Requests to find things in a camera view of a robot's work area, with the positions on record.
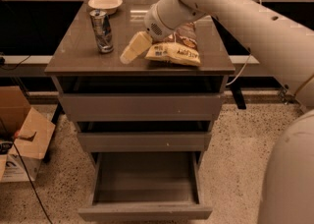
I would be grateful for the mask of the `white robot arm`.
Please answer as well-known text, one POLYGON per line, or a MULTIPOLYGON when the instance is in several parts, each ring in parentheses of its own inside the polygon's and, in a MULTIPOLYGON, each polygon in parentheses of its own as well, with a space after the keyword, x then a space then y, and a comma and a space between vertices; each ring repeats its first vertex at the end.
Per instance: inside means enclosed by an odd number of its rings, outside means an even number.
POLYGON ((314 33, 251 0, 159 0, 121 56, 125 64, 179 26, 206 15, 219 22, 308 110, 273 147, 258 224, 314 224, 314 33))

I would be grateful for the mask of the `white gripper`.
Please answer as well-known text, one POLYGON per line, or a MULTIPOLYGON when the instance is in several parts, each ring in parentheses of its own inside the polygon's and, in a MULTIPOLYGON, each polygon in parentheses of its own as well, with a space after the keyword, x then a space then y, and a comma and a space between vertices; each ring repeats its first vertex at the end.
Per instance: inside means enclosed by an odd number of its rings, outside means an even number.
POLYGON ((161 41, 174 32, 174 16, 170 9, 152 6, 144 17, 146 31, 137 32, 120 56, 123 64, 129 64, 151 45, 152 41, 161 41))

